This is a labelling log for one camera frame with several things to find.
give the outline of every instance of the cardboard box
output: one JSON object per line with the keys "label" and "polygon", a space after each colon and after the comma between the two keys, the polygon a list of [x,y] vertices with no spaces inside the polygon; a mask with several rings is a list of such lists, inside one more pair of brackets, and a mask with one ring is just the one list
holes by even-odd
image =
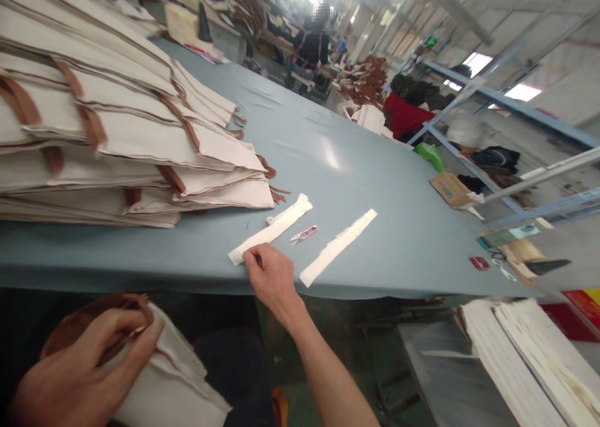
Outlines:
{"label": "cardboard box", "polygon": [[460,208],[471,202],[467,195],[471,191],[454,174],[443,172],[429,180],[429,183],[452,208]]}

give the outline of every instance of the thread snips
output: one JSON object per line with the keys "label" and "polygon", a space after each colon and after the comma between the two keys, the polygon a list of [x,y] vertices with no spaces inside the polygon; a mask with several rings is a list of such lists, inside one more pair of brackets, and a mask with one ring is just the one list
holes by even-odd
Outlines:
{"label": "thread snips", "polygon": [[310,238],[312,235],[314,235],[318,231],[319,231],[319,226],[312,226],[312,227],[309,227],[308,229],[306,229],[304,231],[301,231],[298,234],[295,234],[290,239],[290,241],[293,241],[292,242],[292,246],[295,246],[296,244],[301,243],[305,239]]}

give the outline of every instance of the worker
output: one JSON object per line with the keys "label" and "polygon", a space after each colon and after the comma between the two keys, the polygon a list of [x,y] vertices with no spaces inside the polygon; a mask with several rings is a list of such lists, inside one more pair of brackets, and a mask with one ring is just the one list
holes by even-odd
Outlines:
{"label": "worker", "polygon": [[[317,330],[297,294],[292,261],[269,244],[249,249],[244,260],[256,297],[296,343],[322,425],[379,426],[371,407]],[[34,365],[21,380],[11,403],[9,410],[14,424],[20,427],[106,425],[150,360],[164,324],[157,322],[146,328],[123,362],[109,374],[97,367],[98,361],[114,334],[124,326],[131,330],[142,327],[143,322],[143,316],[135,311],[106,311],[72,346]],[[243,425],[258,424],[245,419]]]}
{"label": "worker", "polygon": [[343,38],[341,38],[337,44],[336,47],[336,63],[339,64],[342,62],[342,58],[344,57],[344,54],[348,51],[348,37],[344,36]]}
{"label": "worker", "polygon": [[[292,58],[287,69],[286,86],[288,88],[294,86],[292,73],[305,80],[314,81],[319,63],[325,65],[329,62],[329,35],[325,33],[329,15],[329,4],[321,4],[317,8],[313,19],[304,22],[304,28],[298,32],[292,41],[296,55]],[[307,91],[308,87],[303,84],[298,93],[303,96]]]}

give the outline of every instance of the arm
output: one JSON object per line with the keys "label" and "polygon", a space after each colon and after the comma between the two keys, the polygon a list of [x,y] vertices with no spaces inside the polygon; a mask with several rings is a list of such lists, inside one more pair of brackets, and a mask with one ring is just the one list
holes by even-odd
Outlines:
{"label": "arm", "polygon": [[294,339],[325,427],[379,426],[371,407],[314,325],[294,287],[294,264],[269,244],[244,254],[256,296]]}
{"label": "arm", "polygon": [[298,47],[300,47],[300,44],[302,44],[303,38],[304,38],[304,30],[298,31],[298,34],[296,36],[294,36],[294,39],[292,41],[292,44],[294,45],[294,49],[298,50]]}

